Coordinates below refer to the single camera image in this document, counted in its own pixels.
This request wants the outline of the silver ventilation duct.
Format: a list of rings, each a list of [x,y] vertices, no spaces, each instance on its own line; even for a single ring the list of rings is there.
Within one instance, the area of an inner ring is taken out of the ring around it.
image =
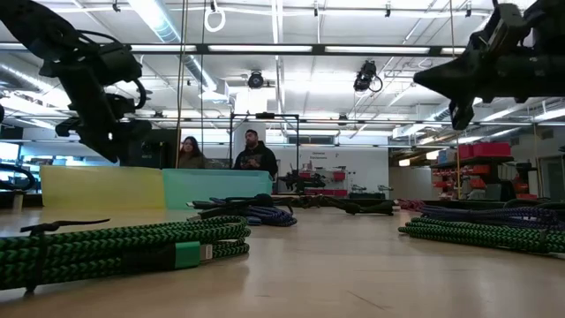
[[[163,0],[127,0],[133,10],[141,17],[161,42],[180,44],[181,34],[175,26]],[[215,91],[217,83],[206,71],[194,55],[178,56],[184,68],[206,91]]]

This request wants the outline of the yellow translucent plastic bin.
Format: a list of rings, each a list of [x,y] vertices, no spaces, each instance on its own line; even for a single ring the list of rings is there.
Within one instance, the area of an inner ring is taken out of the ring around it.
[[[42,166],[47,208],[164,209],[162,172],[117,166]]]

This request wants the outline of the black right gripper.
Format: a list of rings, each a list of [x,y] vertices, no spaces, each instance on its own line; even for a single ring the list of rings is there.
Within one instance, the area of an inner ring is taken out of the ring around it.
[[[456,130],[469,125],[476,98],[524,103],[531,97],[565,96],[565,3],[535,3],[525,11],[496,3],[461,56],[417,72],[414,80],[451,100]]]

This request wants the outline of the black monitor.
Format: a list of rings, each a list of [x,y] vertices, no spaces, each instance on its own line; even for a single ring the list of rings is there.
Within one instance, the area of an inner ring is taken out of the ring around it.
[[[131,144],[140,144],[140,159],[137,163],[119,163],[120,166],[154,169],[172,169],[176,166],[176,130],[151,130],[142,139]]]

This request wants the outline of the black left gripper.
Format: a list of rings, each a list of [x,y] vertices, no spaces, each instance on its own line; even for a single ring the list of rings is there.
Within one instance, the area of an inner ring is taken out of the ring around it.
[[[59,79],[71,101],[69,108],[78,114],[78,122],[71,129],[79,134],[83,145],[112,163],[137,163],[140,144],[128,143],[143,138],[152,126],[144,120],[121,121],[125,113],[134,112],[137,106],[130,99],[105,92],[109,85],[103,85],[96,73],[99,49],[90,50],[83,57],[77,50],[45,51],[40,54],[40,74]],[[117,145],[126,146],[116,151],[113,146]]]

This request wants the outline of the black metal frame stand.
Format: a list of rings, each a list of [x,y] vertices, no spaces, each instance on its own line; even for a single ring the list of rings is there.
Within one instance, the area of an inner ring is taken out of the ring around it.
[[[296,114],[276,114],[266,111],[255,114],[231,113],[229,119],[229,135],[230,135],[229,159],[230,159],[231,168],[235,170],[234,169],[235,160],[238,154],[245,149],[245,132],[247,130],[249,129],[255,130],[258,133],[259,139],[262,140],[268,148],[270,148],[267,145],[267,143],[264,141],[264,138],[261,136],[261,134],[266,131],[266,124],[268,123],[280,124],[284,119],[293,119],[296,122],[295,124],[296,132],[297,133],[299,132],[300,120],[299,120],[299,115]],[[265,192],[268,194],[272,194],[275,190],[276,178],[279,174],[279,163],[277,157],[276,157],[276,162],[278,166],[278,172],[274,178],[271,178],[267,171],[262,171],[262,170],[236,170],[236,171],[241,172],[244,175],[258,175],[260,181],[259,188],[261,190],[265,190]]]

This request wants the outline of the dark storage shelf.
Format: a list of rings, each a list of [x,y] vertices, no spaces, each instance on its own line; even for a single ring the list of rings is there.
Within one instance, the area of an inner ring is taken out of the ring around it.
[[[442,200],[511,201],[535,200],[530,187],[532,163],[514,157],[475,157],[461,159],[458,148],[439,152],[431,165],[432,185]]]

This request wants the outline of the background robot station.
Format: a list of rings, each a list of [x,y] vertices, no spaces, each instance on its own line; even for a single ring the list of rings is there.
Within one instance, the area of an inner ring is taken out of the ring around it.
[[[293,170],[277,179],[291,193],[346,197],[349,191],[347,176],[346,170]]]

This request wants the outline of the black aluminium rig frame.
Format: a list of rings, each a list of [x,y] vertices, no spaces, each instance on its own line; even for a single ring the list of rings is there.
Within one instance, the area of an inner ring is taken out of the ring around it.
[[[0,192],[0,209],[11,208],[14,194],[11,192]],[[368,207],[381,203],[385,200],[380,199],[343,199],[345,202],[356,203],[362,207]],[[476,209],[486,210],[490,208],[518,208],[526,206],[540,206],[550,208],[557,211],[560,218],[565,220],[565,203],[545,202],[545,201],[528,201],[515,199],[510,203],[498,201],[415,201],[424,203],[427,206],[443,207],[443,208],[459,208],[459,209]],[[42,208],[44,207],[42,196],[40,193],[26,194],[23,199],[23,208]]]

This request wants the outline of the teal translucent plastic bin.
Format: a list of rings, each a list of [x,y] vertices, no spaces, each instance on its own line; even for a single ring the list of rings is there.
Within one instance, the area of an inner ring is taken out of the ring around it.
[[[162,171],[168,209],[188,209],[187,202],[209,198],[271,194],[273,181],[261,170],[167,169]]]

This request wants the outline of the large red storage bin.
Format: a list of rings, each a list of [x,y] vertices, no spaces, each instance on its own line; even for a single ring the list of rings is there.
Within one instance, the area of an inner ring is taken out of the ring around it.
[[[460,145],[458,152],[461,159],[475,157],[506,157],[511,156],[511,147],[507,142],[483,142]]]

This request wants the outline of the person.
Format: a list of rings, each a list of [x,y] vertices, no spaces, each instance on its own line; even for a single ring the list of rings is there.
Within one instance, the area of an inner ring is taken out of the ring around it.
[[[245,149],[238,154],[234,169],[267,171],[271,178],[277,174],[275,154],[259,139],[255,130],[249,129],[245,132]]]
[[[207,158],[201,152],[198,141],[187,136],[181,143],[178,155],[179,169],[205,169]]]

